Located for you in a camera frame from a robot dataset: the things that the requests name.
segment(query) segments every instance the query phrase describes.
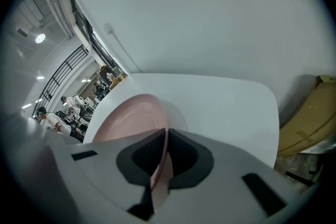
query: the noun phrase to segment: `table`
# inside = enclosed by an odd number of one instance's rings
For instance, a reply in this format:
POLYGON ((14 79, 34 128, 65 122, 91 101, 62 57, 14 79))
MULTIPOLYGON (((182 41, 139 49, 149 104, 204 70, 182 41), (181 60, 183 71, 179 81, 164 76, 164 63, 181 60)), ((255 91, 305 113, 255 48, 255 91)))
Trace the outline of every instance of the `table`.
POLYGON ((106 117, 128 98, 153 94, 169 127, 240 147, 274 167, 279 141, 276 99, 251 81, 184 74, 130 74, 98 104, 84 143, 92 142, 106 117))

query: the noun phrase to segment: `cardboard box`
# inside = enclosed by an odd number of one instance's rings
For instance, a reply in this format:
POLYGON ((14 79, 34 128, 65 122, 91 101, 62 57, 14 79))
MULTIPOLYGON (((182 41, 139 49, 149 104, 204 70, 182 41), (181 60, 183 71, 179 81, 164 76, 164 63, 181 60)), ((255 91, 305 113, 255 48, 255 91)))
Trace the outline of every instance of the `cardboard box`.
POLYGON ((317 77, 317 86, 280 129, 278 155, 297 154, 336 133, 336 80, 317 77))

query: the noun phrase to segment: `white wall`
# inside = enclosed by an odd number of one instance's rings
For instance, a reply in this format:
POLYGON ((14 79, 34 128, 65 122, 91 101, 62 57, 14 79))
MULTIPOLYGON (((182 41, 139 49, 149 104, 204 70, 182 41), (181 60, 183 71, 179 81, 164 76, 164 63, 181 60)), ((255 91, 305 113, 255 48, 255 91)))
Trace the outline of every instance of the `white wall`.
POLYGON ((1 36, 0 106, 8 114, 21 111, 36 81, 35 71, 10 41, 4 35, 1 36))
POLYGON ((258 81, 285 114, 314 76, 336 74, 334 25, 322 0, 76 1, 131 72, 258 81))
MULTIPOLYGON (((43 91, 51 76, 79 46, 81 46, 81 42, 76 36, 74 36, 59 46, 55 46, 55 49, 47 56, 47 58, 40 58, 39 60, 36 60, 39 64, 37 73, 44 76, 45 78, 43 80, 37 80, 35 78, 35 84, 26 98, 26 101, 24 102, 24 104, 32 103, 32 105, 26 109, 23 109, 22 115, 31 117, 35 107, 35 101, 38 100, 41 92, 43 91)), ((77 65, 75 69, 80 69, 81 64, 77 65)))
POLYGON ((55 112, 57 110, 64 110, 61 103, 61 97, 74 96, 79 89, 86 82, 81 82, 84 77, 91 78, 98 71, 97 66, 92 57, 88 58, 78 70, 74 70, 67 81, 64 81, 58 88, 57 92, 54 94, 52 100, 48 104, 47 111, 55 112))

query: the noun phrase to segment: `metal railing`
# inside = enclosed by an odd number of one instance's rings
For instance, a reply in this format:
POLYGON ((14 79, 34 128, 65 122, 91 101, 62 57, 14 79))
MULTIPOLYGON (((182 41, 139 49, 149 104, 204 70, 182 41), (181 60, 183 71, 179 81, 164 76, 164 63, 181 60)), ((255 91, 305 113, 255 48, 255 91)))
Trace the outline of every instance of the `metal railing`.
POLYGON ((84 58, 88 55, 85 47, 82 45, 78 47, 70 56, 60 65, 60 67, 56 70, 56 72, 51 76, 50 80, 44 87, 39 100, 37 102, 32 116, 36 115, 37 109, 40 106, 46 106, 51 101, 53 95, 55 94, 58 87, 62 84, 62 82, 66 79, 67 75, 80 63, 84 60, 84 58))

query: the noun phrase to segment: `fluorescent light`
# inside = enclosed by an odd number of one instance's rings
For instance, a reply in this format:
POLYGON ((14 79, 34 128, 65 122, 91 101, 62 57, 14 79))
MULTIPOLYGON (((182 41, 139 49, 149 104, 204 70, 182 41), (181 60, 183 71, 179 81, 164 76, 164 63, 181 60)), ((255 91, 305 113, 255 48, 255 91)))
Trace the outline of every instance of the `fluorescent light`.
POLYGON ((35 42, 36 43, 41 43, 41 42, 43 42, 43 40, 46 38, 46 35, 45 34, 39 34, 38 36, 37 36, 37 38, 35 39, 35 42))
POLYGON ((27 105, 24 105, 23 107, 22 107, 22 109, 25 109, 25 108, 27 108, 27 107, 29 107, 29 106, 31 106, 32 104, 27 104, 27 105))

